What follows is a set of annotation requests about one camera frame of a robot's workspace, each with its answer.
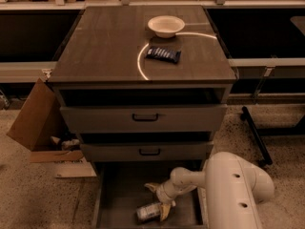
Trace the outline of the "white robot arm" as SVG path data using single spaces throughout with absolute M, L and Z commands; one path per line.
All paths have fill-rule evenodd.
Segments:
M 275 194 L 271 177 L 260 167 L 229 152 L 218 152 L 201 171 L 176 167 L 170 178 L 146 188 L 159 200 L 160 219 L 165 220 L 177 197 L 202 188 L 206 192 L 209 229 L 262 229 L 258 203 Z

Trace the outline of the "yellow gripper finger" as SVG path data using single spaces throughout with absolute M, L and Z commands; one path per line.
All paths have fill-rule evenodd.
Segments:
M 164 221 L 169 216 L 169 213 L 174 206 L 175 206 L 175 201 L 172 201 L 170 203 L 161 203 L 159 205 L 161 221 Z
M 157 189 L 160 187 L 160 184 L 155 182 L 149 182 L 145 183 L 144 186 L 155 194 L 157 192 Z

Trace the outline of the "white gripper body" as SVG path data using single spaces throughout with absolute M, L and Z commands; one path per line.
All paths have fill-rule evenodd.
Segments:
M 174 204 L 174 200 L 177 197 L 177 190 L 173 183 L 169 180 L 158 184 L 155 190 L 156 196 L 161 203 Z

